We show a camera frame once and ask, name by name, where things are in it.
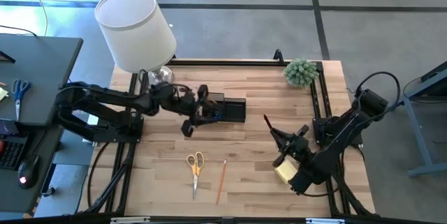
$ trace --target computer mouse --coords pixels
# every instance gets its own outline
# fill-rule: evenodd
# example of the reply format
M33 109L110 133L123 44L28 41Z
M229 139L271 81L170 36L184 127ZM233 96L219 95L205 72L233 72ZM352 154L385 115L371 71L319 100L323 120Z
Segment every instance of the computer mouse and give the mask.
M22 160L17 171L17 179L21 188L31 188L37 182L39 161L40 158L37 154L32 154Z

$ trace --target lamp base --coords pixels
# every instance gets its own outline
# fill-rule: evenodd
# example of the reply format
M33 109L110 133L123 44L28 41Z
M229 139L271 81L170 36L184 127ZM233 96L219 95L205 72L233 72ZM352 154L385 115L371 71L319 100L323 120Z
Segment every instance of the lamp base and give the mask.
M174 81L174 73L171 69L166 66L162 66L159 70L150 71L149 75L149 85L155 85L160 82L172 82Z

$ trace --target black desk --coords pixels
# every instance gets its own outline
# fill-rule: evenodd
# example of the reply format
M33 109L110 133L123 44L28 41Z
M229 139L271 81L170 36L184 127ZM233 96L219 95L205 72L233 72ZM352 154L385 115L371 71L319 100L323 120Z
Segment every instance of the black desk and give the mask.
M53 115L54 97L59 85L67 82L81 45L80 38L0 35L0 50L15 58L16 64L20 61L14 66L16 73L9 68L10 64L0 63L0 82L10 84L11 79L15 77L27 79L33 83L33 87L23 100L21 117L24 121L22 123L42 122L42 124L33 125L44 125L50 122ZM46 94L41 94L36 89L44 89ZM13 103L12 99L5 99L9 101L0 102L0 117L15 119L14 105L10 104ZM41 163L38 181L32 188L19 187L17 171L0 170L0 211L29 213L36 206L36 200L40 195L62 131L61 128L47 128L47 134L37 151L41 157ZM29 149L33 149L43 133L43 129L38 130L36 137L31 140Z

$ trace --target scissor blade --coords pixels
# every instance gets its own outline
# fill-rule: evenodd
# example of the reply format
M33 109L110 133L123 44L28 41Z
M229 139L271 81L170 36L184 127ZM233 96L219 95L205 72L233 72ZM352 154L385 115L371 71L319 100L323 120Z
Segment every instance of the scissor blade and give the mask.
M193 200L196 199L197 195L197 183L198 183L198 176L197 174L194 175L194 185L193 185Z
M20 119L20 100L15 101L15 116L17 117L17 121Z

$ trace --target blue scissors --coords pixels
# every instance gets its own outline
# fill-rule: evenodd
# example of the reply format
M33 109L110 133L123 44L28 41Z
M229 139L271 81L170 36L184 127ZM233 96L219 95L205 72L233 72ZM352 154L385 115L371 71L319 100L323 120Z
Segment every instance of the blue scissors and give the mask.
M22 102L23 95L31 88L31 83L27 80L14 80L11 87L11 93L14 95L15 101L15 115L17 121L20 119L20 103Z

